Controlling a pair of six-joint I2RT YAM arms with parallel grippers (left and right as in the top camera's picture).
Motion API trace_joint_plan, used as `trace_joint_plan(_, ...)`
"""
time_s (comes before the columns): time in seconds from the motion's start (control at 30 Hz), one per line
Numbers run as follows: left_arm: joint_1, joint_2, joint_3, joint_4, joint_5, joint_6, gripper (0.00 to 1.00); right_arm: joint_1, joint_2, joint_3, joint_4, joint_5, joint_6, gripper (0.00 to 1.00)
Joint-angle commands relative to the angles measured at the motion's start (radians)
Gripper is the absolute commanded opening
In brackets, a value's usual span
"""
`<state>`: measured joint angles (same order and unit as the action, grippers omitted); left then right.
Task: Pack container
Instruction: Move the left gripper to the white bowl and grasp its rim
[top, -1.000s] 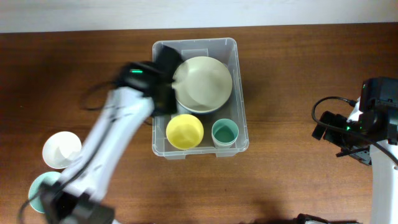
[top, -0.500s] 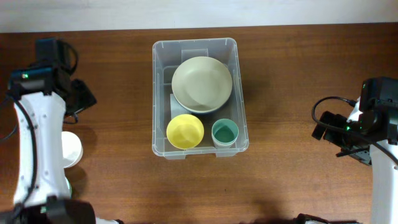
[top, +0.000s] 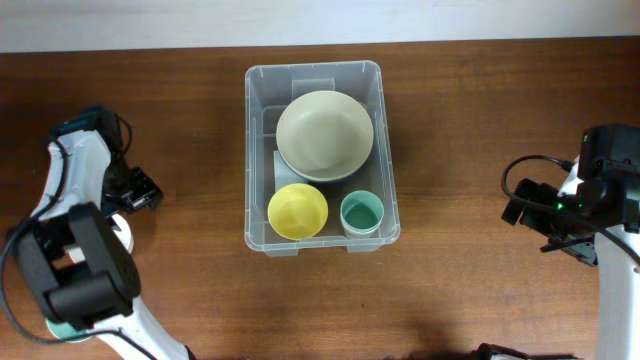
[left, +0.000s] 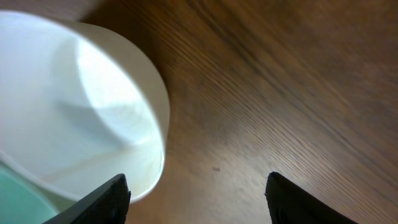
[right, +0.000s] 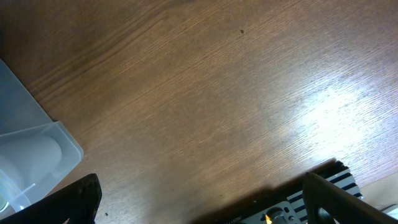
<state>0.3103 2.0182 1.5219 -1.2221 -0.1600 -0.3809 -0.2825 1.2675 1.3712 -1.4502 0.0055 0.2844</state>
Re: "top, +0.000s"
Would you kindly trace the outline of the white small bowl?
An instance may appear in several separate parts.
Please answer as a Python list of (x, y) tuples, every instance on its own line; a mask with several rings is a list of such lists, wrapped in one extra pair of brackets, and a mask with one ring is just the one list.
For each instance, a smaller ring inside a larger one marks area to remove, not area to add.
[[(109, 218), (109, 224), (122, 245), (131, 254), (134, 248), (134, 237), (127, 220), (123, 216), (115, 214)], [(67, 254), (73, 263), (80, 263), (85, 260), (84, 253), (79, 247), (67, 250)]]

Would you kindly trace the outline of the mint green small bowl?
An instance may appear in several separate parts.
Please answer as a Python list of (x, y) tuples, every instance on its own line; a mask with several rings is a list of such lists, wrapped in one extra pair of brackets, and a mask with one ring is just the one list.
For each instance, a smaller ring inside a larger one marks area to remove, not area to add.
[(92, 338), (87, 330), (78, 331), (68, 323), (56, 324), (47, 319), (46, 326), (56, 339), (65, 340), (68, 343), (81, 343)]

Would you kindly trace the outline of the yellow small bowl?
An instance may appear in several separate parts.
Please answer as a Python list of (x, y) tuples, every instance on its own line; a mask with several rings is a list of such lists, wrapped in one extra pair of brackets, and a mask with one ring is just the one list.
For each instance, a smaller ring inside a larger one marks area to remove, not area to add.
[(328, 203), (314, 186), (297, 183), (283, 187), (270, 199), (267, 215), (280, 236), (300, 241), (314, 237), (328, 220)]

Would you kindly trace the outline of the mint green cup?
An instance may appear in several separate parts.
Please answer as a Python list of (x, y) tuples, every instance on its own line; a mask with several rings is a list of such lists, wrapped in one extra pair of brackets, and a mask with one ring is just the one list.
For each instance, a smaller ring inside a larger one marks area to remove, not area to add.
[(340, 205), (340, 220), (344, 229), (378, 229), (384, 214), (381, 199), (369, 191), (351, 192), (344, 197)]

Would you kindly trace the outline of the cream bowl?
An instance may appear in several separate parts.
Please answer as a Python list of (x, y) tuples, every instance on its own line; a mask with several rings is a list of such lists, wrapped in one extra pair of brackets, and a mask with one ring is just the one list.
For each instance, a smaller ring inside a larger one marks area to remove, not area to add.
[(364, 106), (337, 91), (298, 97), (276, 127), (276, 144), (286, 164), (314, 177), (335, 178), (360, 169), (373, 143), (373, 123)]

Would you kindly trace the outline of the dark blue bowl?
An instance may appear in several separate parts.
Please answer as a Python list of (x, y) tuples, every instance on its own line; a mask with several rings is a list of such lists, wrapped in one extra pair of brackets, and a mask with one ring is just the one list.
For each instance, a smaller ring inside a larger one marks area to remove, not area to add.
[(357, 174), (359, 174), (361, 172), (361, 169), (358, 169), (354, 172), (351, 172), (349, 174), (346, 174), (344, 176), (339, 176), (339, 177), (335, 177), (335, 178), (323, 178), (323, 177), (314, 177), (314, 176), (310, 176), (310, 175), (305, 175), (302, 172), (286, 165), (287, 168), (289, 170), (291, 170), (294, 174), (302, 177), (303, 179), (309, 181), (309, 182), (315, 182), (315, 183), (323, 183), (323, 184), (329, 184), (329, 183), (338, 183), (338, 182), (343, 182), (343, 181), (348, 181), (349, 179), (351, 179), (352, 177), (356, 176)]

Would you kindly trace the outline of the cream cup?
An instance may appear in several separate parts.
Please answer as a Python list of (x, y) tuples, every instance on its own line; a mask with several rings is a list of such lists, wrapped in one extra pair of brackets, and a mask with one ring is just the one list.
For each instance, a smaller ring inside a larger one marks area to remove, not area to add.
[(348, 239), (367, 239), (367, 238), (371, 238), (371, 237), (376, 237), (376, 235), (378, 233), (378, 229), (371, 229), (371, 230), (368, 230), (368, 231), (360, 231), (359, 229), (345, 228), (344, 232), (345, 232), (345, 236)]

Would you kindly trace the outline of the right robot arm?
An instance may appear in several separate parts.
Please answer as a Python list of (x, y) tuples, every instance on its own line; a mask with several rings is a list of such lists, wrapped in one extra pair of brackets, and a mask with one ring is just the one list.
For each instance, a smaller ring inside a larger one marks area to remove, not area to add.
[(599, 270), (597, 358), (639, 356), (639, 130), (588, 128), (573, 161), (555, 159), (568, 176), (560, 188), (522, 179), (501, 186), (501, 216), (544, 235), (541, 252), (561, 250)]

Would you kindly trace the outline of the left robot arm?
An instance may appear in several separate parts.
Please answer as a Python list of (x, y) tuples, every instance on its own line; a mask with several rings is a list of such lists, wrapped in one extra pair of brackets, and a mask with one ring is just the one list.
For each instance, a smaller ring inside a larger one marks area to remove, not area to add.
[(103, 106), (50, 129), (42, 197), (8, 232), (1, 258), (14, 259), (45, 319), (71, 332), (37, 336), (6, 299), (1, 308), (17, 333), (40, 345), (98, 338), (124, 359), (191, 359), (144, 304), (133, 239), (116, 220), (163, 199), (141, 168), (127, 164), (132, 140), (131, 125)]

